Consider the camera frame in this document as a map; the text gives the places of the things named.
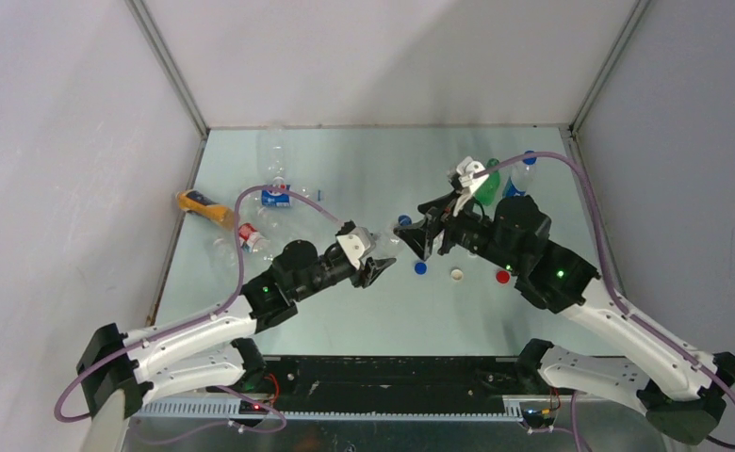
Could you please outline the clear ribbed plastic bottle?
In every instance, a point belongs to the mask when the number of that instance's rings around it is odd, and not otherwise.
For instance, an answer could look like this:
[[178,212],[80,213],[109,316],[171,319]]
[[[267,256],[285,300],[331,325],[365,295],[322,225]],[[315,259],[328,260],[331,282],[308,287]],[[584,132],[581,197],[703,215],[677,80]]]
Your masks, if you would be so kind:
[[397,224],[388,224],[371,233],[375,248],[370,256],[374,259],[397,258],[406,250],[406,244],[395,234]]

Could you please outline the green plastic bottle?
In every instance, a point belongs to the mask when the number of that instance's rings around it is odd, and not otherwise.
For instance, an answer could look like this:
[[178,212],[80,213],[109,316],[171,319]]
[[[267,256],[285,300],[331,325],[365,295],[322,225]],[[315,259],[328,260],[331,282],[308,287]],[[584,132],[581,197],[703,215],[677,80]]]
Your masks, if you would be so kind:
[[491,206],[497,196],[499,185],[499,173],[497,171],[489,173],[482,185],[474,193],[474,199],[482,207]]

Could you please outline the clear crushed plastic bottle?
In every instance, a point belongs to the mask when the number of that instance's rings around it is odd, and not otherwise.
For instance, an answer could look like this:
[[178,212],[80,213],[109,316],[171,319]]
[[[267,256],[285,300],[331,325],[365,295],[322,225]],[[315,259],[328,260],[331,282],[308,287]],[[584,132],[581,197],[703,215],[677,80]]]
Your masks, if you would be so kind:
[[502,190],[501,198],[522,197],[528,194],[536,176],[536,164],[526,167],[521,160],[512,165],[506,185]]

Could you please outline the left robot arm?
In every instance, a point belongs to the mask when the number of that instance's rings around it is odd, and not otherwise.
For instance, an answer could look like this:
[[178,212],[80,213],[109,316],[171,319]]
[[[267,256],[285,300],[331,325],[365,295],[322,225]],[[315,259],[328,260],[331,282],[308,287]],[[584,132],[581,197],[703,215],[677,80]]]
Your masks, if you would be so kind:
[[266,367],[254,335],[287,321],[301,301],[338,283],[371,286],[395,261],[380,249],[377,235],[348,221],[324,252],[306,240],[290,241],[235,297],[190,318],[128,332],[115,323],[98,328],[76,365],[87,417],[117,391],[128,418],[153,401],[194,389],[258,390]]

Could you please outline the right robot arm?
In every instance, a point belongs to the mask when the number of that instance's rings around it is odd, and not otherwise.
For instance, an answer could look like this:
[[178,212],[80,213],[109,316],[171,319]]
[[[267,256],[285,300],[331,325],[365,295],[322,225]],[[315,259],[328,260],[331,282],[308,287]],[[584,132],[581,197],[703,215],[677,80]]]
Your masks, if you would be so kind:
[[710,438],[730,400],[735,355],[690,346],[607,287],[592,264],[550,239],[550,218],[532,198],[504,199],[492,217],[455,204],[455,195],[421,204],[422,219],[397,227],[396,236],[420,259],[457,246],[505,268],[535,308],[583,326],[618,351],[617,359],[600,359],[532,339],[516,363],[522,390],[583,392],[640,413],[677,442]]

